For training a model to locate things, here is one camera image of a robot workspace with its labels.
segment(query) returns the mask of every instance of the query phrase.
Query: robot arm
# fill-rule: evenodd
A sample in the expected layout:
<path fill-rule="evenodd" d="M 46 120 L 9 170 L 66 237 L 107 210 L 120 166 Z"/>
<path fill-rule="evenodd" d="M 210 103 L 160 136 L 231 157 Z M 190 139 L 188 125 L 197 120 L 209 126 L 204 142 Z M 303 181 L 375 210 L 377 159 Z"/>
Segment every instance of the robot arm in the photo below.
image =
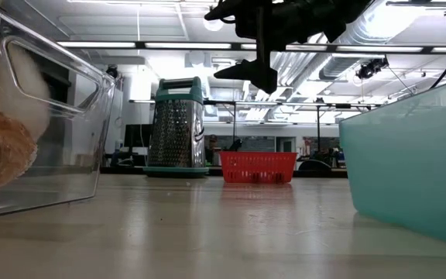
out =
<path fill-rule="evenodd" d="M 224 69 L 216 78 L 251 81 L 271 94 L 276 90 L 277 72 L 269 66 L 271 51 L 283 51 L 289 43 L 306 43 L 309 36 L 323 32 L 336 40 L 369 6 L 372 0 L 272 0 L 220 1 L 204 18 L 235 17 L 235 33 L 256 40 L 257 59 Z"/>

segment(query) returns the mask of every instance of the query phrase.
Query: box grater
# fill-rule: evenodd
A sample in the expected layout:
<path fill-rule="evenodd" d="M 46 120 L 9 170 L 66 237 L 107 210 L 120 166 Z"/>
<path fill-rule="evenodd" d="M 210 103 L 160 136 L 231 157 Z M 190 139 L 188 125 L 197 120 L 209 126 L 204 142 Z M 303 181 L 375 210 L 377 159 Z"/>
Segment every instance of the box grater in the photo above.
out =
<path fill-rule="evenodd" d="M 190 91 L 188 94 L 170 94 L 170 90 L 180 88 L 190 88 Z M 198 77 L 161 80 L 156 93 L 148 167 L 144 171 L 152 176 L 165 173 L 204 176 L 208 169 L 204 158 L 203 116 Z"/>

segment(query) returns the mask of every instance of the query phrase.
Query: teal plastic bin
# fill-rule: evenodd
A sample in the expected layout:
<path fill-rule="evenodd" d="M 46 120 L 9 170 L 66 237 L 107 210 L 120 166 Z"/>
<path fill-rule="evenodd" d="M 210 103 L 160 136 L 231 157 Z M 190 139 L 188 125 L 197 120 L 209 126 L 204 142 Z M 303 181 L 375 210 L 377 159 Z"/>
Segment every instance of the teal plastic bin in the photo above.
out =
<path fill-rule="evenodd" d="M 446 241 L 446 84 L 340 123 L 355 208 Z"/>

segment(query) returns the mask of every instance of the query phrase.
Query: computer monitor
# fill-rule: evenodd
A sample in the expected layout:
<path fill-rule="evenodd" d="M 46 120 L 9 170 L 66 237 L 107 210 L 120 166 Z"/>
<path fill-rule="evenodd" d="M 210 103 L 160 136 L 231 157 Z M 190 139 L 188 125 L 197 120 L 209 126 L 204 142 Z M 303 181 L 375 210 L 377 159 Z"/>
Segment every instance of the computer monitor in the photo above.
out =
<path fill-rule="evenodd" d="M 134 124 L 125 126 L 125 147 L 149 147 L 152 133 L 152 124 Z"/>

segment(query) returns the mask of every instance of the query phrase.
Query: red plastic basket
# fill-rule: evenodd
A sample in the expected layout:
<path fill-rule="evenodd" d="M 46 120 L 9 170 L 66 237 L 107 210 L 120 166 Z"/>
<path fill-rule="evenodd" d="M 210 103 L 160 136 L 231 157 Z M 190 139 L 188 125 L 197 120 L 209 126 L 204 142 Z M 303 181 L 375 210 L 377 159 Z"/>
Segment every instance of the red plastic basket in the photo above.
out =
<path fill-rule="evenodd" d="M 221 169 L 228 183 L 287 183 L 295 152 L 220 152 Z"/>

